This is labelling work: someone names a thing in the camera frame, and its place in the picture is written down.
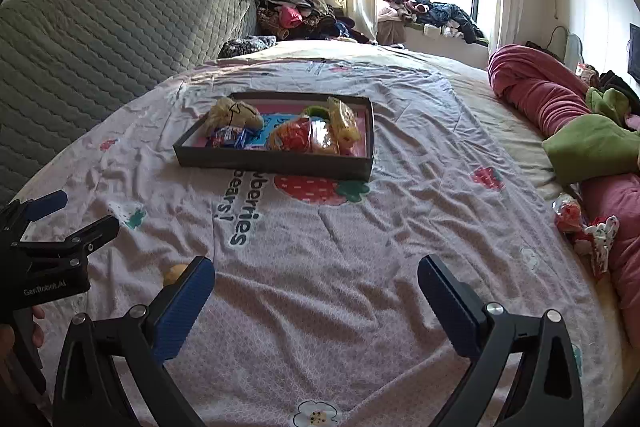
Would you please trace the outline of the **person's left hand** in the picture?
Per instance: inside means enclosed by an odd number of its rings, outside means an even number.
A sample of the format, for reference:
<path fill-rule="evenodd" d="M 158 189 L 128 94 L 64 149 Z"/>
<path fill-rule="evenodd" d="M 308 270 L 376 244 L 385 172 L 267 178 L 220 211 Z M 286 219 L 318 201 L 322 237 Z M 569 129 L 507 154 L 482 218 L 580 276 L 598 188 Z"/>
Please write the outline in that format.
<path fill-rule="evenodd" d="M 30 309 L 34 321 L 30 324 L 30 342 L 36 349 L 40 349 L 44 343 L 44 332 L 40 325 L 46 314 L 42 306 L 33 306 Z M 22 339 L 24 335 L 19 329 L 14 329 L 9 324 L 0 325 L 0 358 L 4 361 L 13 351 L 17 340 Z"/>

